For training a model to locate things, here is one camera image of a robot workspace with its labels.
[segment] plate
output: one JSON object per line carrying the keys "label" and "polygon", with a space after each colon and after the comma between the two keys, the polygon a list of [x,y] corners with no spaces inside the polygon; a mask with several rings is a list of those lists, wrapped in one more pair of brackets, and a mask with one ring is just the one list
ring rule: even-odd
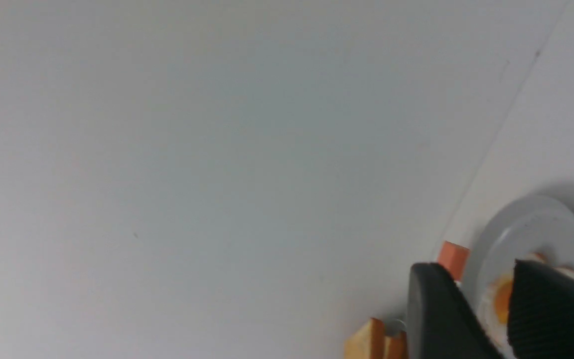
{"label": "plate", "polygon": [[562,202],[540,195],[524,197],[492,218],[462,275],[460,289],[474,312],[487,286],[512,271],[515,259],[532,252],[543,254],[552,266],[574,269],[574,213]]}

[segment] orange block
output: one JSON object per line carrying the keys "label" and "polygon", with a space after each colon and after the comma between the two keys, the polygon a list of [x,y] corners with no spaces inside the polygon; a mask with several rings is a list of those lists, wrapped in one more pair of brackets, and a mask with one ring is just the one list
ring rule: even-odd
{"label": "orange block", "polygon": [[453,279],[460,280],[466,260],[469,258],[469,253],[471,253],[469,248],[445,241],[442,244],[440,255],[437,257],[437,262],[451,273]]}

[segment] white wall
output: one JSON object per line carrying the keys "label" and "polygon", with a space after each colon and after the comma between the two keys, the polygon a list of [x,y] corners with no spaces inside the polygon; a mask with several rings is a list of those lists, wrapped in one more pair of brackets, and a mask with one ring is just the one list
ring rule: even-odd
{"label": "white wall", "polygon": [[337,358],[565,0],[0,0],[0,359]]}
{"label": "white wall", "polygon": [[504,205],[529,193],[574,210],[574,1],[536,63],[444,239],[471,245]]}

